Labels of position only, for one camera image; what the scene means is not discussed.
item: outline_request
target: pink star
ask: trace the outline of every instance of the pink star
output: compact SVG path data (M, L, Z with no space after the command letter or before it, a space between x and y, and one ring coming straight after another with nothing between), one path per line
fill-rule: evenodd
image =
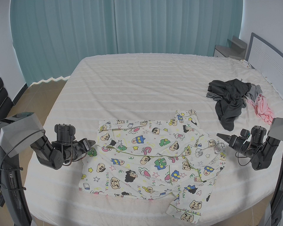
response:
M115 170L114 166L109 167L111 169L111 171Z
M158 175L158 173L155 173L155 172L153 172L153 176L155 176L156 178L160 177L160 175Z
M186 176L185 173L181 173L181 174L180 174L180 177L184 178L184 176Z

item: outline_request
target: pink clothing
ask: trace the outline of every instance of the pink clothing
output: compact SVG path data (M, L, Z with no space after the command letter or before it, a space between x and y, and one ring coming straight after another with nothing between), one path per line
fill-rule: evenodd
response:
M258 117L261 117L265 122L271 125L274 118L273 111L268 107L267 99L262 94L259 94L253 102L251 99L247 99L247 102L254 106L254 111Z

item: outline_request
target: pile of clothes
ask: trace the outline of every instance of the pile of clothes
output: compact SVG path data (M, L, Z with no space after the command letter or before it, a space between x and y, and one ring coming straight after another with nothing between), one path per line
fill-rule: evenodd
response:
M235 118L242 113L242 108L246 107L245 98L249 104L253 105L256 115L269 125L274 118L274 113L268 107L260 85L238 79L226 82L213 80L209 83L206 97L217 101L216 114L223 128L228 131L234 129Z

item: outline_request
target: nightstand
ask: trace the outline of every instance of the nightstand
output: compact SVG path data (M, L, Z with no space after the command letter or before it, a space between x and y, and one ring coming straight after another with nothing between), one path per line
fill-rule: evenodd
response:
M214 50L214 57L230 57L237 60L245 58L247 43L241 39L233 36L232 40L228 39L231 47L216 45Z

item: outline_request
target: curtain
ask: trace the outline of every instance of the curtain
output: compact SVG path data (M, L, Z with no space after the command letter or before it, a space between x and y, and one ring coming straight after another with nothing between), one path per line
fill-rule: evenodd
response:
M13 45L28 85L71 75L88 56L213 56L239 37L243 0L12 0Z

